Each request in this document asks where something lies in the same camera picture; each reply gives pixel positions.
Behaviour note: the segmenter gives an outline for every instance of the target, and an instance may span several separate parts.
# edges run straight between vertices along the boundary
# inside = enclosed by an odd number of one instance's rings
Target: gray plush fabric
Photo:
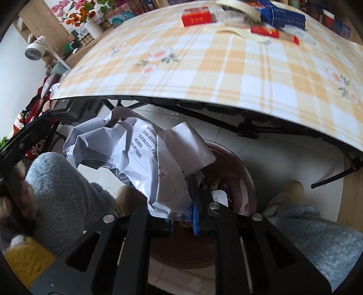
[[[362,233],[321,218],[312,206],[280,202],[263,215],[325,276],[332,291],[362,254]]]
[[[40,155],[30,166],[26,181],[34,189],[41,213],[33,238],[55,255],[115,208],[115,199],[107,191],[89,183],[56,153]]]

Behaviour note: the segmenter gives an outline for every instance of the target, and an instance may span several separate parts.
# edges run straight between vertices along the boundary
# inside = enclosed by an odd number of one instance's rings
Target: gray fuzzy pants
[[[115,208],[115,199],[108,191],[89,183],[56,153],[40,155],[30,166],[26,181],[34,189],[41,214],[33,238],[54,255]]]

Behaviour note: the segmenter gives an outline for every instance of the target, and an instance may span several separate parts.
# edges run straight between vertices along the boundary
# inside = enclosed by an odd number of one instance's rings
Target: silver screw
[[[219,205],[219,203],[217,203],[217,202],[209,203],[209,208],[212,210],[218,210],[220,208],[220,206],[221,205]]]
[[[108,215],[103,217],[103,222],[104,223],[111,223],[114,220],[115,220],[115,217],[112,214],[108,214]]]
[[[260,213],[254,213],[252,214],[252,219],[254,221],[262,221],[264,217]]]

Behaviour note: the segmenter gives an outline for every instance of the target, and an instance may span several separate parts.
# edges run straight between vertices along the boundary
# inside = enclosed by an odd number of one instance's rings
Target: flower pot
[[[103,33],[103,30],[99,27],[99,25],[93,19],[91,19],[85,23],[85,28],[95,39]]]

